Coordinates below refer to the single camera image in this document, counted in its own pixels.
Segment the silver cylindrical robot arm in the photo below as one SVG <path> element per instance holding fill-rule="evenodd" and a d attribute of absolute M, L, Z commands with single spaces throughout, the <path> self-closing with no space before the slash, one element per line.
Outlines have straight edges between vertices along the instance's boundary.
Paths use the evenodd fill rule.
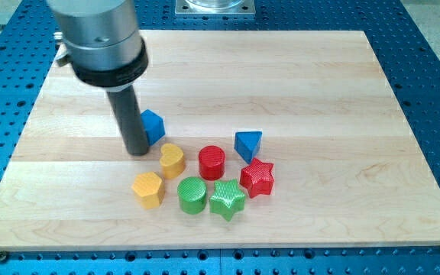
<path fill-rule="evenodd" d="M 148 65 L 132 0 L 48 0 L 63 33 L 71 66 L 82 82 L 129 85 Z"/>

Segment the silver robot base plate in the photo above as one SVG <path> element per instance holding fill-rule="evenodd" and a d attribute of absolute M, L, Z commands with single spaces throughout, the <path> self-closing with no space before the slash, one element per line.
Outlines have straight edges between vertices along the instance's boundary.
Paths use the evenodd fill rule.
<path fill-rule="evenodd" d="M 255 0 L 176 0 L 176 15 L 254 15 Z"/>

